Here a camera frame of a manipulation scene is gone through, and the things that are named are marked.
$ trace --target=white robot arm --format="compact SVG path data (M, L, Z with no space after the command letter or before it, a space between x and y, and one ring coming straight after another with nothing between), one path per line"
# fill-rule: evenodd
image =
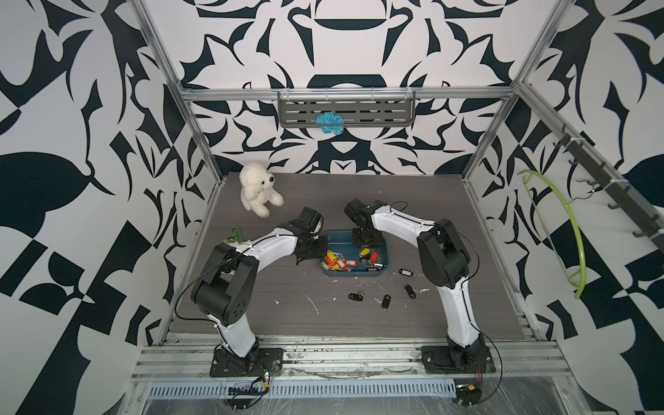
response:
M445 364L438 366L467 372L479 365L484 372L490 354L470 304L466 282L470 257L452 223L416 218L380 201L365 205L355 199L344 211L358 226L353 229L355 246L376 248L384 244L384 231L418 248L422 271L437 287L448 322L449 353ZM226 350L249 360L258 352L258 341L245 314L256 274L293 253L297 263L322 258L327 251L324 238L318 238L322 226L322 216L305 207L298 219L253 243L236 247L219 244L214 248L204 268L214 272L193 286L191 299L214 322ZM230 281L223 276L228 274L233 275Z
M305 207L297 219L254 242L214 247L204 267L209 272L193 286L191 300L214 323L226 350L241 359L258 352L258 340L245 314L256 274L291 254L296 255L296 263L322 258L326 253L325 241L318 239L322 227L321 214ZM228 281L225 275L233 278Z
M438 366L466 371L479 365L484 371L490 353L470 304L470 256L454 225L446 219L417 218L381 201L366 205L355 199L344 212L358 226L353 229L355 246L380 246L384 244L381 232L387 232L418 248L422 271L437 287L448 322L449 355Z

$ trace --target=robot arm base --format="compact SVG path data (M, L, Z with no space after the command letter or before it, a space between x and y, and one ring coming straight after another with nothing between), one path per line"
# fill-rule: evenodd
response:
M448 338L447 346L422 346L422 364L428 374L495 373L496 367L489 347L480 334L470 346L462 347Z

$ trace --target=patterned wall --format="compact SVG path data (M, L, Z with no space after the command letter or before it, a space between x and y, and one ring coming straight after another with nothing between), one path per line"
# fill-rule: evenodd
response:
M578 0L533 76L552 106L659 207L662 13L660 1ZM591 176L570 165L556 142L519 101L471 178L482 213L540 332L558 341L592 408L664 410L653 381L664 364L664 255L632 236L636 225L607 207L613 200L604 192L574 201L588 267L585 290L574 299L519 175L537 170L567 200L588 197L591 187L577 180ZM575 272L578 254L562 205L537 178L528 188L564 267Z
M509 85L553 0L147 0L186 88ZM497 100L424 100L412 127L279 127L269 102L199 102L222 171L461 173Z
M214 179L124 0L0 9L0 412L102 414Z
M284 129L276 104L197 102L193 109L222 172L259 161L284 173L459 174L499 100L420 100L406 128Z
M530 79L552 107L590 136L600 153L661 208L663 33L661 0L578 0Z
M147 0L188 88L506 85L552 0Z

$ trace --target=wire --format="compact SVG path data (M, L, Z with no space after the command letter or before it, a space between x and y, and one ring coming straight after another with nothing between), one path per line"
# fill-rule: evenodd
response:
M477 258L477 268L475 269L475 272L474 272L472 275L470 275L470 277L466 278L464 281L461 282L461 296L463 297L463 306L465 307L465 314L466 314L466 316L468 317L468 323L469 323L469 324L470 324L475 330L477 330L477 332L478 332L479 334L481 334L482 336L484 336L484 337L487 338L487 340L491 343L491 345L493 345L493 348L496 350L496 353L498 353L498 359L500 360L500 377L498 378L498 383L496 384L495 389L493 390L493 392L491 392L491 393L489 394L489 396L487 396L487 397L484 398L484 399L478 400L475 404L473 404L473 405L475 406L475 405L481 404L482 402L486 402L486 401L488 401L488 400L489 400L489 399L490 399L490 398L491 398L491 397L492 397L492 396L498 391L498 389L500 388L500 386L501 386L501 384L502 384L502 382L503 382L503 357L501 356L500 351L499 351L498 348L496 347L495 343L489 338L489 336L487 336L486 334L484 334L484 333L482 332L482 330L478 329L478 328L473 324L473 321L472 321L471 318L470 318L470 311L468 311L468 304L465 302L465 294L464 294L464 292L463 292L463 284L464 284L464 283L467 284L468 281L470 281L470 279L472 279L472 277L474 277L475 275L477 275L477 272L479 271L479 253L477 252L477 247L475 246L475 244L474 244L474 243L473 243L473 242L472 242L472 241L471 241L466 235L462 234L462 233L459 232L458 230L456 230L456 229L451 229L451 228L446 228L446 230L451 230L451 231L453 231L454 233L456 233L457 235L461 236L463 239L465 239L465 240L470 244L470 246L471 246L471 247L473 248L473 250L475 251L475 257Z
M247 249L243 250L242 252L239 252L237 255L233 256L232 258L229 258L229 259L227 259L226 261L221 262L219 265L217 265L217 266L215 266L215 267L213 267L213 268L210 268L210 269L207 270L206 272L203 272L201 275L197 276L192 282L190 282L190 283L189 283L189 284L188 284L188 285L182 290L182 292L180 293L180 295L177 296L177 300L176 300L176 302L175 302L175 317L179 318L180 320L189 320L189 321L210 321L209 319L192 318L192 317L182 317L182 316L177 312L177 309L178 309L178 307L180 306L180 300L182 299L182 296L185 294L185 292L187 292L187 290L188 290L192 285L194 285L194 284L196 283L196 281L198 281L199 279L201 279L201 278L202 278L205 274L207 274L208 272L213 271L213 270L216 270L216 269L219 268L220 266L225 265L225 264L227 264L227 263L229 263L229 262L231 262L231 261L233 261L233 260L239 258L241 255L244 255L245 252L249 251L249 249L251 249L251 248L253 248L255 245L257 245L257 243L262 242L262 241L264 241L264 240L266 240L266 239L275 238L275 237L277 237L277 236L292 236L293 238L297 238L295 235L268 235L268 236L266 236L266 237L263 238L263 239L259 239L259 240L255 241L255 242L253 242L251 245L249 245L249 247L247 247Z
M197 276L192 282L190 282L190 283L189 283L189 284L188 284L188 285L182 290L182 292L180 293L180 295L177 296L177 301L175 302L175 317L179 318L180 320L189 320L189 321L210 321L210 320L208 320L208 319L192 318L192 317L182 317L181 315L178 314L178 312L177 312L177 308L180 306L180 300L182 299L182 296L184 295L184 293L187 292L187 290L189 289L189 287L191 287L192 285L194 285L194 283L195 283L196 281L198 281L201 277L203 277L205 274L207 274L207 273L210 272L210 271L213 271L213 270L217 269L217 268L218 268L219 266L221 266L221 265L222 265L222 264L219 264L219 265L217 265L217 266L215 266L215 267L213 267L213 268L210 268L210 269L207 270L206 272L203 272L201 275Z
M402 207L401 209L397 209L399 212L403 212L404 209L408 207L408 202L405 202L405 201L392 202L392 204L390 205L390 213L393 213L392 206L394 206L395 203L405 203L406 204L406 206Z
M470 244L470 246L473 248L473 251L475 251L475 257L477 258L477 267L475 268L475 272L470 277L468 277L468 280L470 280L472 277L477 275L477 271L479 271L479 253L477 252L477 247L475 246L475 244L470 239L468 239L468 237L466 235L462 234L458 230L452 229L452 228L445 228L445 230L451 230L452 232L454 232L457 235L461 236L463 239L466 240L466 242L468 242Z
M378 373L366 374L365 376L329 376L329 375L326 375L324 373L308 372L308 371L304 371L302 369L292 369L292 370L295 371L295 372L310 374L312 376L318 376L318 377L321 377L323 379L362 379L362 378L370 378L372 376L378 376L379 374L382 374L386 369L383 369Z

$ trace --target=blue yarn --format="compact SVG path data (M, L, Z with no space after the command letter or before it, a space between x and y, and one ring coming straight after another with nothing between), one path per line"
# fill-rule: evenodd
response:
M316 117L316 124L343 124L343 118L333 112L325 112ZM343 133L343 127L335 125L334 127L321 127L323 133L334 133L339 135Z

